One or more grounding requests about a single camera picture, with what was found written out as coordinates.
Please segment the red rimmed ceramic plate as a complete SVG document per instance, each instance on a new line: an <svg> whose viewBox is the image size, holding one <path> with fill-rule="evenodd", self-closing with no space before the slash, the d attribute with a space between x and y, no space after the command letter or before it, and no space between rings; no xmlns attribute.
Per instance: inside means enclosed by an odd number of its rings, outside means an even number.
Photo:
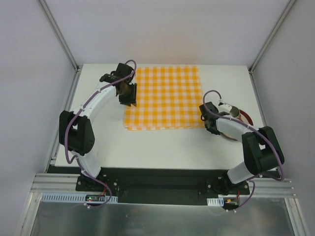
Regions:
<svg viewBox="0 0 315 236"><path fill-rule="evenodd" d="M238 111L238 116L235 116L233 118L245 123L246 125L253 125L252 118L245 111L241 109ZM236 138L236 135L234 133L231 133L230 131L228 133L221 132L220 134L230 141L234 141L234 142L239 141Z"/></svg>

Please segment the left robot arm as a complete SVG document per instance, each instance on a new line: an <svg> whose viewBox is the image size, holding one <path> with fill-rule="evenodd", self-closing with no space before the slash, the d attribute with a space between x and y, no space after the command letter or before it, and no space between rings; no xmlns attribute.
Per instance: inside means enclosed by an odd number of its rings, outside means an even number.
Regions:
<svg viewBox="0 0 315 236"><path fill-rule="evenodd" d="M119 63L117 68L99 79L92 94L73 111L62 111L59 116L59 143L64 146L68 164L76 161L81 173L88 177L87 186L99 191L104 179L99 176L101 165L94 152L95 134L92 123L104 106L115 97L124 106L136 106L136 61Z"/></svg>

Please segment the orange checkered cloth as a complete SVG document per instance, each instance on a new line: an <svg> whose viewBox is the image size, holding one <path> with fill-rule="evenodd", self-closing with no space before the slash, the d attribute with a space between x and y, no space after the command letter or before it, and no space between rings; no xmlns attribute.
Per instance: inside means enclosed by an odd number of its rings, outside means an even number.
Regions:
<svg viewBox="0 0 315 236"><path fill-rule="evenodd" d="M136 70L137 105L125 110L129 131L202 127L203 92L197 66L154 66Z"/></svg>

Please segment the metal cup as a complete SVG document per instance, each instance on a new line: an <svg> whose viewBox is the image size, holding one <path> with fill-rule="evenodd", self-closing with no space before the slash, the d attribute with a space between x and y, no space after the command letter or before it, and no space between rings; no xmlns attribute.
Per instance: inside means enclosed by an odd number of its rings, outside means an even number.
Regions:
<svg viewBox="0 0 315 236"><path fill-rule="evenodd" d="M229 113L234 118L238 118L241 115L240 110L235 106L231 106Z"/></svg>

